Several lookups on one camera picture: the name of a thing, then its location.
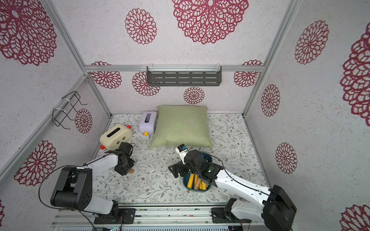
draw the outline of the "aluminum rail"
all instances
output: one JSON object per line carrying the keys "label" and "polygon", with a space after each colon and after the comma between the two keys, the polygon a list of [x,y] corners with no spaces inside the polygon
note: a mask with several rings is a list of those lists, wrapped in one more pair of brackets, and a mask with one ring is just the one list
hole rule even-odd
{"label": "aluminum rail", "polygon": [[86,72],[94,71],[147,71],[149,67],[153,72],[171,72],[171,71],[255,71],[262,72],[263,65],[84,65]]}

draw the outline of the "black cable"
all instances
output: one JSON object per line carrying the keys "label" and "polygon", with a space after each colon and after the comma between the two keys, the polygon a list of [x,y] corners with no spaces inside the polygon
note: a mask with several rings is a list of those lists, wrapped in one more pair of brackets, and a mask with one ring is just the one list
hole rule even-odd
{"label": "black cable", "polygon": [[118,229],[118,231],[122,231],[123,220],[124,220],[124,217],[123,217],[123,215],[122,215],[122,216],[121,216],[121,226],[120,226],[120,228]]}
{"label": "black cable", "polygon": [[95,229],[95,231],[97,231],[97,229],[94,226],[94,223],[91,222],[83,213],[81,213],[81,214],[82,214],[82,216],[84,216],[89,221],[89,223],[92,225],[92,227]]}
{"label": "black cable", "polygon": [[252,190],[254,190],[254,191],[257,191],[257,192],[259,192],[259,193],[263,193],[263,194],[265,194],[265,195],[269,196],[269,194],[267,194],[267,193],[260,192],[260,191],[259,191],[259,190],[257,190],[257,189],[254,189],[254,188],[248,187],[248,186],[246,186],[246,185],[244,185],[244,184],[242,184],[242,183],[238,182],[238,181],[237,181],[237,180],[235,180],[234,178],[232,178],[232,177],[229,175],[229,173],[226,171],[225,166],[223,165],[222,160],[220,160],[218,157],[215,157],[215,156],[213,156],[213,157],[214,157],[214,158],[216,158],[216,159],[218,159],[219,161],[221,161],[223,169],[225,170],[226,174],[227,174],[227,175],[228,175],[232,180],[234,180],[235,182],[237,182],[237,183],[241,184],[241,185],[242,185],[242,186],[244,186],[244,187],[247,187],[247,188],[249,188],[249,189],[252,189]]}

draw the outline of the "floral floor mat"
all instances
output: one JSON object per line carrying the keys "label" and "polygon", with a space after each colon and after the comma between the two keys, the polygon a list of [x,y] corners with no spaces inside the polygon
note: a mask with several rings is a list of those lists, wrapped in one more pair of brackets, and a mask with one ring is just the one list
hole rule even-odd
{"label": "floral floor mat", "polygon": [[[217,156],[225,168],[253,183],[266,185],[261,167],[249,139],[241,114],[208,114],[208,128],[213,149],[188,147]],[[119,203],[225,203],[229,198],[240,198],[222,188],[212,186],[207,192],[186,189],[182,177],[174,178],[168,166],[180,161],[175,147],[149,148],[152,136],[139,133],[141,114],[115,115],[110,128],[121,123],[130,125],[133,135],[129,140],[136,146],[131,158],[135,160],[133,173],[121,176],[108,169],[93,180],[93,193]]]}

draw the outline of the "wire rack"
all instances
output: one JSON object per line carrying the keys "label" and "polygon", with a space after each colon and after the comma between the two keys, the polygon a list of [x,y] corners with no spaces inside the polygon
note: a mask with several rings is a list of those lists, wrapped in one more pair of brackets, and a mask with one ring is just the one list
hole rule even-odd
{"label": "wire rack", "polygon": [[[77,101],[76,101],[74,104],[72,104],[72,103],[71,103],[71,100],[72,100],[74,97],[77,99]],[[81,96],[78,94],[78,92],[77,92],[77,91],[72,91],[71,93],[69,93],[69,94],[67,94],[67,95],[63,96],[63,97],[62,97],[62,99],[67,100],[67,101],[68,101],[68,104],[66,104],[63,108],[53,108],[53,115],[52,115],[52,118],[51,118],[51,119],[52,119],[53,123],[54,123],[57,127],[62,126],[62,128],[69,130],[70,128],[65,128],[65,127],[62,125],[62,122],[65,120],[65,118],[68,118],[69,120],[75,121],[75,119],[71,119],[71,118],[69,117],[69,115],[68,115],[68,114],[72,111],[72,109],[73,109],[73,110],[75,110],[75,111],[77,112],[77,110],[75,109],[75,106],[76,106],[76,104],[77,104],[77,103],[80,103],[81,105],[87,105],[87,103],[86,103],[86,104],[81,103],[81,101],[80,101]],[[67,112],[67,110],[65,110],[65,107],[66,107],[67,105],[71,105],[71,107],[72,107],[68,112]],[[58,115],[59,115],[60,113],[64,113],[64,114],[65,114],[65,116],[63,117],[63,119],[62,119],[61,121],[58,121],[58,120],[57,120],[57,117],[58,117]]]}

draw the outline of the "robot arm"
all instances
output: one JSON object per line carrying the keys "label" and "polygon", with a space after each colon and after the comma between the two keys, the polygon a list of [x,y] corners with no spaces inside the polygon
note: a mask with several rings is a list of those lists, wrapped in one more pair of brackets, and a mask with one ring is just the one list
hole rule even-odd
{"label": "robot arm", "polygon": [[181,161],[168,167],[175,178],[193,173],[206,184],[227,189],[252,203],[230,199],[224,209],[227,218],[264,221],[272,231],[290,231],[297,208],[281,187],[253,184],[218,164],[206,162],[198,151],[189,151],[184,144],[176,152]]}
{"label": "robot arm", "polygon": [[115,223],[119,219],[118,203],[93,194],[93,179],[105,170],[114,167],[121,175],[126,175],[134,161],[130,158],[132,145],[121,143],[116,150],[83,166],[67,166],[60,172],[50,203],[52,206],[97,213],[103,221]]}

